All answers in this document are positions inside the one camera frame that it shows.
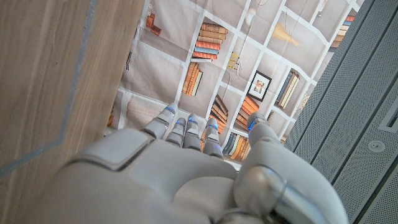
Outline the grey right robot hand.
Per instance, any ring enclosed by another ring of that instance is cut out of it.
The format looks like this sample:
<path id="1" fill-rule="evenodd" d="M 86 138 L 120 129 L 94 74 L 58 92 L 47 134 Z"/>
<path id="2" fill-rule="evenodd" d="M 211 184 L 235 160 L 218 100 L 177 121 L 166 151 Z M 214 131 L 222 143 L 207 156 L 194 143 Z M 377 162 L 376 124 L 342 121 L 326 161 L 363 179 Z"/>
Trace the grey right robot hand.
<path id="1" fill-rule="evenodd" d="M 265 117 L 247 121 L 240 169 L 223 159 L 215 122 L 204 146 L 192 119 L 168 105 L 144 129 L 117 131 L 62 166 L 21 223 L 347 223 L 329 181 L 277 138 Z"/>

